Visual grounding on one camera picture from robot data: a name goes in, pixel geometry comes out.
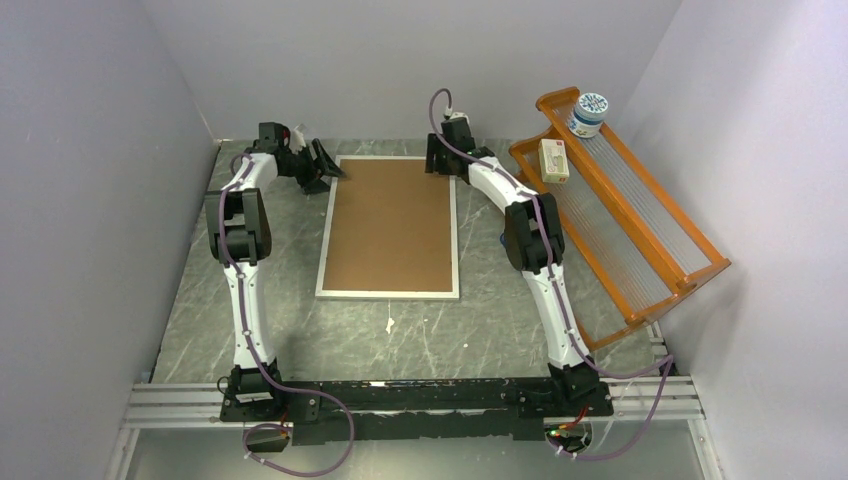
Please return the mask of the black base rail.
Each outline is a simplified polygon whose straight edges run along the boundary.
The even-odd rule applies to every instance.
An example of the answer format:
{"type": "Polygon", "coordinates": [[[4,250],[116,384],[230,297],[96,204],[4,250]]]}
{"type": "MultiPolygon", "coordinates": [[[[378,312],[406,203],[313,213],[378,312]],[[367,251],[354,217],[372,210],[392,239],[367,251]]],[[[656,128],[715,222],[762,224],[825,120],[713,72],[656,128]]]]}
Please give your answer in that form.
{"type": "Polygon", "coordinates": [[[610,388],[584,367],[547,377],[287,381],[234,367],[218,390],[219,419],[282,425],[296,446],[506,436],[541,440],[562,424],[609,417],[610,388]]]}

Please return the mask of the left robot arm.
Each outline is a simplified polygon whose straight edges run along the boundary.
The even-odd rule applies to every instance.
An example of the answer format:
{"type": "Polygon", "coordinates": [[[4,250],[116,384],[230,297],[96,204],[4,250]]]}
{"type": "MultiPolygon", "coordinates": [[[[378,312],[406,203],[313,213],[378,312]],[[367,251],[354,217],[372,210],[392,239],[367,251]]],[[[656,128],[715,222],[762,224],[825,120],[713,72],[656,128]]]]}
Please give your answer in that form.
{"type": "Polygon", "coordinates": [[[329,191],[329,177],[343,171],[320,141],[307,141],[302,127],[262,122],[258,137],[230,162],[231,179],[204,197],[208,240],[222,264],[230,292],[235,337],[234,366],[223,391],[225,421],[273,420],[286,393],[268,332],[264,274],[272,235],[262,193],[279,177],[294,179],[306,195],[329,191]]]}

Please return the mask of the blue white round jar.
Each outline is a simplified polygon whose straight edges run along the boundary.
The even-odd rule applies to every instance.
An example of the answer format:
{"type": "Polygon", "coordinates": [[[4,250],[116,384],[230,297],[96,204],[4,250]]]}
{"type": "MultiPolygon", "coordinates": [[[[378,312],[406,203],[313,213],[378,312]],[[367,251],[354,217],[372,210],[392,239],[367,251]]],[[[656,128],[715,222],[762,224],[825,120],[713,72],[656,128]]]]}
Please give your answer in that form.
{"type": "Polygon", "coordinates": [[[598,93],[580,94],[567,119],[567,127],[578,138],[596,136],[609,110],[609,101],[598,93]]]}

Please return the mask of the small cream box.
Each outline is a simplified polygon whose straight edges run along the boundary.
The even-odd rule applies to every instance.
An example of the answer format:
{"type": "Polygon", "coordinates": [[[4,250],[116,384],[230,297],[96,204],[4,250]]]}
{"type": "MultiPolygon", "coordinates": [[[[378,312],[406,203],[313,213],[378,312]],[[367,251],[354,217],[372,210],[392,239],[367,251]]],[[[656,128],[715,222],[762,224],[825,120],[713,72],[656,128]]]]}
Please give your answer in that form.
{"type": "Polygon", "coordinates": [[[569,161],[564,140],[541,139],[538,144],[538,159],[543,182],[564,184],[570,178],[569,161]]]}

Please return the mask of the orange wooden shelf rack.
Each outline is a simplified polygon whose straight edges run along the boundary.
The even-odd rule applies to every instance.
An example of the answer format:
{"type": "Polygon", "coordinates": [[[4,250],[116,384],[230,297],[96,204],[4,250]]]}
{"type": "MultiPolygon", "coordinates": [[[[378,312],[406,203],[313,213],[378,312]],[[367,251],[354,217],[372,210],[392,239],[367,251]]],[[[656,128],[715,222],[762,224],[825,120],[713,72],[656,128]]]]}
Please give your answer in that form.
{"type": "Polygon", "coordinates": [[[619,312],[615,331],[586,336],[590,350],[613,344],[657,322],[731,264],[607,125],[578,138],[567,119],[576,87],[542,95],[536,108],[544,132],[514,143],[518,179],[552,194],[562,227],[619,312]],[[542,181],[541,139],[565,141],[570,178],[542,181]]]}

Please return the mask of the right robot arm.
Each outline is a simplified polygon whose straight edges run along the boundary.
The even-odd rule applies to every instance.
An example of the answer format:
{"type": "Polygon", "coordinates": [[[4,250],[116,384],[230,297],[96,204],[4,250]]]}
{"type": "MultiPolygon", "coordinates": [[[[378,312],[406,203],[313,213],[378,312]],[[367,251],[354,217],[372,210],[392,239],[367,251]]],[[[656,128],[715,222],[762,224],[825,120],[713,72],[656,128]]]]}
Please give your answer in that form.
{"type": "Polygon", "coordinates": [[[544,328],[551,405],[564,415],[577,413],[600,377],[586,362],[588,348],[568,301],[564,234],[553,196],[524,185],[494,153],[479,148],[462,113],[447,114],[428,135],[425,171],[460,178],[502,211],[506,255],[526,281],[544,328]]]}

